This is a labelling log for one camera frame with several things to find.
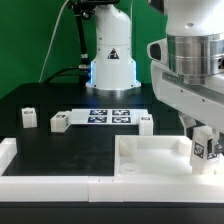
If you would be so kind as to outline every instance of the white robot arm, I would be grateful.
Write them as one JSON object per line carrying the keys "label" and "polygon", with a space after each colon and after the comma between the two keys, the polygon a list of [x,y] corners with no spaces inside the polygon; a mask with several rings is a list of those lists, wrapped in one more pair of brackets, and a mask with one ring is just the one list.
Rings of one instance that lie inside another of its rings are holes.
{"label": "white robot arm", "polygon": [[148,45],[154,92],[181,112],[185,128],[194,127],[194,119],[207,125],[194,128],[191,157],[195,170],[206,172],[223,151],[224,1],[149,4],[168,15],[166,38]]}
{"label": "white robot arm", "polygon": [[96,18],[97,55],[91,62],[91,78],[86,83],[88,92],[120,97],[137,90],[141,84],[136,80],[136,62],[131,53],[131,20],[114,7],[119,0],[70,1],[79,28],[83,46],[82,61],[89,63],[84,41],[81,18]]}

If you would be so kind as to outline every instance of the green wall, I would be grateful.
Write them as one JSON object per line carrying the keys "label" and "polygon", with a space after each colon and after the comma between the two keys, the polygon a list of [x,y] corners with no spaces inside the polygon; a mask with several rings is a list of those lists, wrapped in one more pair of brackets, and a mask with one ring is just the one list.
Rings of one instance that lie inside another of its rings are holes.
{"label": "green wall", "polygon": [[[137,77],[151,82],[146,46],[165,36],[166,17],[133,0],[133,58]],[[64,0],[0,0],[0,98],[23,83],[38,82],[55,21]],[[131,0],[117,6],[130,14]],[[95,56],[95,22],[84,22],[91,59]],[[79,41],[72,11],[64,11],[44,79],[80,62]]]}

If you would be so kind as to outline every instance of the black table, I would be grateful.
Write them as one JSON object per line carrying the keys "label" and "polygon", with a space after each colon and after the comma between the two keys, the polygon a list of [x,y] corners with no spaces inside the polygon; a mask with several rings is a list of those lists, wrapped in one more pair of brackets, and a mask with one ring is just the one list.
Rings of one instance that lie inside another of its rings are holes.
{"label": "black table", "polygon": [[[21,108],[34,107],[38,128],[23,129]],[[154,134],[182,135],[178,113],[159,102],[151,85],[124,98],[87,94],[77,84],[24,84],[0,100],[0,137],[16,137],[18,153],[5,176],[113,176],[114,136],[137,126],[72,125],[50,132],[50,118],[75,108],[148,109]],[[222,204],[0,203],[0,223],[221,223]]]}

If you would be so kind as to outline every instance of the metal cylinder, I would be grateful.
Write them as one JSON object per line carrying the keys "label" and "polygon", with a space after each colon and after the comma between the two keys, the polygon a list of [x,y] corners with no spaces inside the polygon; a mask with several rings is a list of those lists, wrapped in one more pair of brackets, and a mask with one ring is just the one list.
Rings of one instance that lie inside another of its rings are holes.
{"label": "metal cylinder", "polygon": [[167,35],[169,68],[187,84],[204,84],[206,75],[223,72],[224,35]]}

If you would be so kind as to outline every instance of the white cube with marker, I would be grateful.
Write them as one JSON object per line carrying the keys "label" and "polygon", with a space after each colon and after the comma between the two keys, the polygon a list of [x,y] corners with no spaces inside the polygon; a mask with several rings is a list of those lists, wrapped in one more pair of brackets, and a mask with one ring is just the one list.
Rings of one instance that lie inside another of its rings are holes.
{"label": "white cube with marker", "polygon": [[139,135],[152,136],[153,135],[153,118],[151,114],[143,114],[139,117]]}
{"label": "white cube with marker", "polygon": [[22,109],[22,120],[24,128],[37,127],[37,115],[35,108],[26,107]]}
{"label": "white cube with marker", "polygon": [[51,132],[64,133],[71,125],[71,112],[60,111],[51,118]]}

